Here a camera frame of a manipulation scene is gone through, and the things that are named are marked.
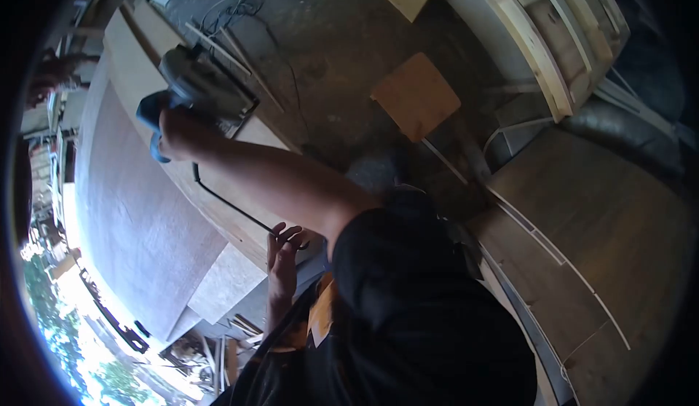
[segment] person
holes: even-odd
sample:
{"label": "person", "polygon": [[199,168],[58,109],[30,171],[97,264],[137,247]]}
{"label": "person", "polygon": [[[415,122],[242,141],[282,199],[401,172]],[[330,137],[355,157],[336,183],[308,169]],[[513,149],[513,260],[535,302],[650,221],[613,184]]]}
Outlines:
{"label": "person", "polygon": [[29,83],[29,91],[24,109],[35,108],[43,103],[52,92],[75,92],[87,90],[90,83],[84,83],[75,72],[83,63],[97,63],[99,56],[83,53],[66,54],[58,58],[51,48],[42,53],[42,59]]}
{"label": "person", "polygon": [[[278,216],[268,238],[265,338],[215,406],[531,405],[533,353],[475,279],[424,192],[379,200],[309,158],[219,137],[184,109],[160,117],[164,156],[216,170]],[[294,255],[309,229],[330,271],[296,300]]]}

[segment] blue power tool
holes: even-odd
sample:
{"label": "blue power tool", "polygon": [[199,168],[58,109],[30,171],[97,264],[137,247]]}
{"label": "blue power tool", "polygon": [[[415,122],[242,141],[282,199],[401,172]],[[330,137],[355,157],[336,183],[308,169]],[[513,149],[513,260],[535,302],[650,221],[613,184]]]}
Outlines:
{"label": "blue power tool", "polygon": [[[202,54],[208,63],[200,60]],[[232,138],[257,107],[257,98],[200,44],[166,52],[158,69],[169,87],[141,100],[135,116],[153,131],[150,154],[160,163],[170,162],[158,149],[162,109],[183,106],[199,122]]]}

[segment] square plywood piece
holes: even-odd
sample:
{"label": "square plywood piece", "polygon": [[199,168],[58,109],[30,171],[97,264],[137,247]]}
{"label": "square plywood piece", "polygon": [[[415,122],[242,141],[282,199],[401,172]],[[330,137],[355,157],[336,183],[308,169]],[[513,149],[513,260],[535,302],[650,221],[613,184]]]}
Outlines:
{"label": "square plywood piece", "polygon": [[371,99],[413,142],[422,140],[461,106],[447,80],[422,52],[381,80]]}

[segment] green foliage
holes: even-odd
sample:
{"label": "green foliage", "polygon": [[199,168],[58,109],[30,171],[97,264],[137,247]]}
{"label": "green foliage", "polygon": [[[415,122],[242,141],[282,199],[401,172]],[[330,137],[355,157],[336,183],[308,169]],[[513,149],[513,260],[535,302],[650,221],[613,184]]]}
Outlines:
{"label": "green foliage", "polygon": [[58,358],[61,368],[70,377],[71,384],[78,393],[89,398],[87,385],[78,372],[78,362],[84,360],[78,345],[78,313],[73,309],[63,317],[60,316],[65,304],[58,299],[58,289],[44,272],[40,256],[35,254],[29,262],[24,262],[24,280],[39,322],[39,330],[46,338],[49,349]]}
{"label": "green foliage", "polygon": [[135,406],[134,402],[143,403],[151,398],[147,389],[142,389],[132,372],[123,363],[113,360],[100,365],[98,373],[90,373],[102,385],[102,395],[112,398],[123,405]]}

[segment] concrete floor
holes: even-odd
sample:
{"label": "concrete floor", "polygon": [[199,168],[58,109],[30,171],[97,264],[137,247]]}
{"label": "concrete floor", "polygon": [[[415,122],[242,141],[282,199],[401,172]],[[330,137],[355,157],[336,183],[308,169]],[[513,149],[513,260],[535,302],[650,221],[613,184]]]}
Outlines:
{"label": "concrete floor", "polygon": [[[198,24],[218,1],[170,0],[165,14],[194,43],[197,37],[186,29],[185,22],[193,19]],[[221,9],[234,6],[236,1],[214,8],[205,27]],[[488,108],[492,102],[484,99],[481,89],[499,83],[501,78],[470,29],[444,0],[430,0],[412,24],[388,0],[249,2],[264,3],[256,16],[259,19],[235,18],[229,27],[286,109],[281,113],[257,83],[248,80],[261,99],[257,116],[295,146],[310,146],[312,154],[323,162],[342,172],[350,170],[363,184],[383,184],[385,166],[380,158],[361,169],[353,163],[392,145],[405,146],[412,156],[415,184],[432,195],[438,211],[452,219],[467,219],[483,210],[483,195],[476,183],[464,186],[424,145],[410,144],[380,105],[369,98],[372,87],[385,75],[416,52],[426,53],[462,104],[428,139],[467,178],[474,178],[463,153],[464,143],[482,144],[498,126]],[[274,34],[279,50],[263,22]],[[296,76],[302,111],[297,108],[286,61]],[[467,137],[455,131],[468,131]],[[230,315],[241,313],[262,327],[265,287],[263,281]],[[220,325],[204,330],[219,335],[222,329],[227,330]]]}

